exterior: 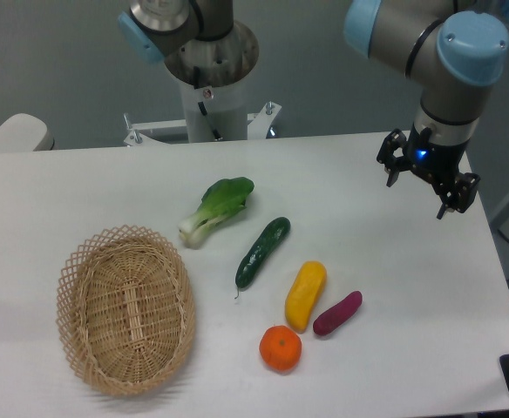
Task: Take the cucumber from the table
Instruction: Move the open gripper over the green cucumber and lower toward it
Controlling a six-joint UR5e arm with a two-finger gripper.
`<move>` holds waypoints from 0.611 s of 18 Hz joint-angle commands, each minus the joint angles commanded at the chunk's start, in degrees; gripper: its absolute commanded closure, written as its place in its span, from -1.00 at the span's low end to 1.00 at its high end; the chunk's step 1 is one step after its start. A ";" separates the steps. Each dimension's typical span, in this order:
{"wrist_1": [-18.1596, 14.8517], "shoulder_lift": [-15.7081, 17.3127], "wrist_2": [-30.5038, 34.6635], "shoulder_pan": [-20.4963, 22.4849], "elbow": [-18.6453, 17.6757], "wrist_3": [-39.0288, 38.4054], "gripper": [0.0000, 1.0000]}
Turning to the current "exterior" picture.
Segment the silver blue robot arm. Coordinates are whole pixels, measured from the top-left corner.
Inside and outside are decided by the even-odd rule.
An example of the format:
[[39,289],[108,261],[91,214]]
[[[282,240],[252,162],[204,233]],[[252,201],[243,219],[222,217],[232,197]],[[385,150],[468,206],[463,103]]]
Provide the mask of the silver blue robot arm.
[[[132,1],[118,25],[143,60],[161,62],[179,84],[191,142],[254,135],[242,84],[259,45],[231,2]],[[412,172],[432,186],[442,212],[466,211],[479,176],[458,165],[503,72],[506,27],[468,1],[355,1],[343,36],[423,89],[411,131],[390,133],[377,154],[389,182]]]

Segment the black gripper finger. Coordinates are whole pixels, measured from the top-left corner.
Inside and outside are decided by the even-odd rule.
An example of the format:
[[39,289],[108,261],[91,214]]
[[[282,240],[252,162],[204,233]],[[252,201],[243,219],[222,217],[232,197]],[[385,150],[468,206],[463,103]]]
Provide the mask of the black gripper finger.
[[408,170],[408,159],[404,154],[407,146],[406,136],[399,130],[391,131],[383,140],[377,154],[377,162],[383,165],[388,174],[386,185],[392,187],[400,172]]
[[473,204],[481,177],[472,172],[459,172],[436,186],[441,199],[437,218],[442,219],[447,212],[464,213]]

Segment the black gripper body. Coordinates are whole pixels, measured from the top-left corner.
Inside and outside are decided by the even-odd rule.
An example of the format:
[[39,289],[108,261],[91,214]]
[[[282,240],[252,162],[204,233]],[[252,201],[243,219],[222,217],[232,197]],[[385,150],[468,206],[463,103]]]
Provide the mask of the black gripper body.
[[459,145],[438,145],[430,141],[430,128],[421,132],[412,126],[403,148],[403,168],[430,183],[435,191],[451,191],[459,174],[458,164],[466,148]]

